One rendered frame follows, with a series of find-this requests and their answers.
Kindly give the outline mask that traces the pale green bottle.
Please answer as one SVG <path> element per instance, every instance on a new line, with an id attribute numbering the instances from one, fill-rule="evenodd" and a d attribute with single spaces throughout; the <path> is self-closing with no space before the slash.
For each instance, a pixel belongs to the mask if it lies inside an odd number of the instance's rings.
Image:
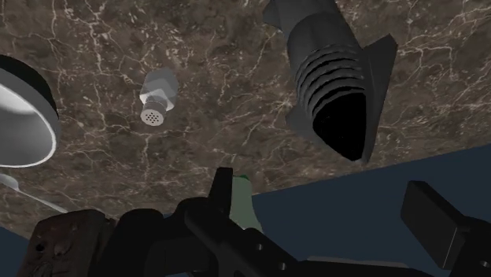
<path id="1" fill-rule="evenodd" d="M 254 228 L 263 232 L 254 211 L 252 194 L 252 183 L 243 175 L 235 175 L 232 181 L 229 218 L 242 229 Z"/>

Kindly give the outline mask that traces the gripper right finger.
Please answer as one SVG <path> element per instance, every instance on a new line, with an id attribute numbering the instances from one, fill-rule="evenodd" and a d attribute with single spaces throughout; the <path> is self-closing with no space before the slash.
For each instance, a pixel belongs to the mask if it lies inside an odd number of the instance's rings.
<path id="1" fill-rule="evenodd" d="M 491 223 L 465 216 L 423 181 L 408 182 L 401 219 L 449 277 L 491 277 Z"/>

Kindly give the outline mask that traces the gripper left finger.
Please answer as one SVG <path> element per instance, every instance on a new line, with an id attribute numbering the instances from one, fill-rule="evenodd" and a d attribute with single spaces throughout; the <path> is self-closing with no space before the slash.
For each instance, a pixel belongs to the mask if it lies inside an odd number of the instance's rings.
<path id="1" fill-rule="evenodd" d="M 218 168 L 209 195 L 169 217 L 134 209 L 119 220 L 94 209 L 35 226 L 17 277 L 299 277 L 299 262 L 229 217 L 233 171 Z"/>

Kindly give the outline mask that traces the grey bowl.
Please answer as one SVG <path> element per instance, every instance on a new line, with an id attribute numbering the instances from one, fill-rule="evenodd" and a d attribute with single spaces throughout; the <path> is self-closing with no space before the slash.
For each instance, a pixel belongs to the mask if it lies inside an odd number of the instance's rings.
<path id="1" fill-rule="evenodd" d="M 60 135 L 48 83 L 29 65 L 0 54 L 0 168 L 28 168 L 48 161 Z"/>

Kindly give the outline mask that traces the clear glass salt shaker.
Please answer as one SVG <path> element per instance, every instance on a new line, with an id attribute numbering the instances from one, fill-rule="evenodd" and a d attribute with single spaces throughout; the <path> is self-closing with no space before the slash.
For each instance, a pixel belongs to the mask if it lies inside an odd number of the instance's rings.
<path id="1" fill-rule="evenodd" d="M 178 80 L 170 68 L 149 72 L 139 95 L 142 122 L 153 127 L 162 125 L 165 114 L 175 107 L 178 89 Z"/>

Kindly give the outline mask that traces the silver spoon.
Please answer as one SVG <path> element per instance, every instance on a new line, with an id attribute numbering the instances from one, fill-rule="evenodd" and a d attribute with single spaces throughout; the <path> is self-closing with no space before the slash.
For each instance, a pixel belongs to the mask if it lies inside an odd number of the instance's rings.
<path id="1" fill-rule="evenodd" d="M 28 194 L 24 191 L 22 191 L 19 187 L 19 183 L 17 182 L 16 179 L 14 179 L 12 176 L 10 175 L 6 175 L 6 174 L 2 174 L 0 173 L 0 183 L 2 183 L 3 185 L 15 190 L 16 192 L 20 193 L 20 194 L 23 194 L 24 196 L 27 196 L 31 199 L 34 199 L 58 212 L 61 212 L 61 213 L 67 213 L 68 210 L 67 209 L 64 209 L 62 207 L 60 207 L 59 205 L 55 205 L 54 203 L 52 202 L 49 202 L 49 201 L 45 201 L 41 198 L 37 198 L 36 196 L 33 196 L 31 194 Z"/>

